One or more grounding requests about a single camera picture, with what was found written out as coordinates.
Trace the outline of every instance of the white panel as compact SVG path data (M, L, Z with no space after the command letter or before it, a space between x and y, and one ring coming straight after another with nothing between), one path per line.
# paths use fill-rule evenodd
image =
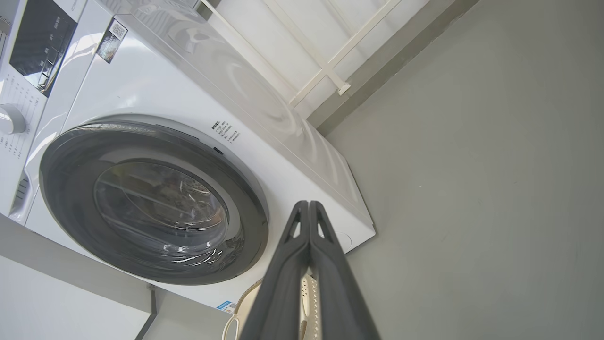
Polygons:
M350 84L345 83L335 72L333 68L329 67L328 61L321 52L317 49L315 44L311 42L298 25L289 17L289 15L279 6L276 0L263 0L264 3L271 9L273 14L279 18L281 23L287 28L287 30L296 38L296 40L304 47L306 52L312 57L317 65L321 68L322 73L326 73L332 82L338 87L339 91L346 91L350 88Z
M149 313L0 257L0 338L132 340Z
M222 1L217 9L297 89L319 71L315 61L262 0ZM210 17L210 24L214 25L215 20ZM220 25L214 27L222 34ZM240 43L230 43L239 49Z
M271 11L266 6L258 5L261 0L222 0L217 9L279 73L285 76L287 81L294 85L293 94L292 89L288 88L270 67L263 65L263 61L255 52L250 51L242 41L233 37L216 16L210 17L210 23L277 89L286 102L298 106L302 117L307 118L334 92L333 88L320 85L304 90L306 84L319 83L311 82L318 73L318 66L309 53L317 49L324 58L330 60L348 39L376 14L385 1L276 0L276 2L300 29L303 36L314 45L311 50L301 48ZM332 78L336 79L336 82L348 79L427 2L428 0L401 1L351 52L344 56L341 62L330 63L330 67L326 69L335 70ZM300 102L301 97L307 97L308 100Z

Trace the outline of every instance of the control panel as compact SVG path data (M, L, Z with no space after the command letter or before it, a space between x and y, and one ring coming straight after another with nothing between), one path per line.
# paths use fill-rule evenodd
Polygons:
M10 65L48 97L76 28L53 0L28 0Z
M20 74L4 71L0 94L0 154L6 162L10 158L27 157L46 98Z

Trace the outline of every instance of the qr code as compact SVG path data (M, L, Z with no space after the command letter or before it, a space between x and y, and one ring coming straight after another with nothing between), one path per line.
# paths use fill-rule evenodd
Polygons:
M124 39L124 36L126 35L126 32L128 32L128 30L126 30L126 28L124 26L122 26L122 24L120 24L119 22L117 22L116 20L113 20L113 22L111 23L111 26L109 27L109 31L111 33L113 33L113 35L118 40Z

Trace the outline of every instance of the dial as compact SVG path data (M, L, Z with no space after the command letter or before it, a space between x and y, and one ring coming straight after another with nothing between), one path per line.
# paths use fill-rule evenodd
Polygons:
M6 134L17 134L25 131L25 118L14 105L0 105L0 130Z

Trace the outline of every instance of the appliance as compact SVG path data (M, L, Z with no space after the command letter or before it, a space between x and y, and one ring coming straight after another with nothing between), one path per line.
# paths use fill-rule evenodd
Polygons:
M346 160L177 0L28 0L1 68L0 212L230 311L299 200L375 234Z

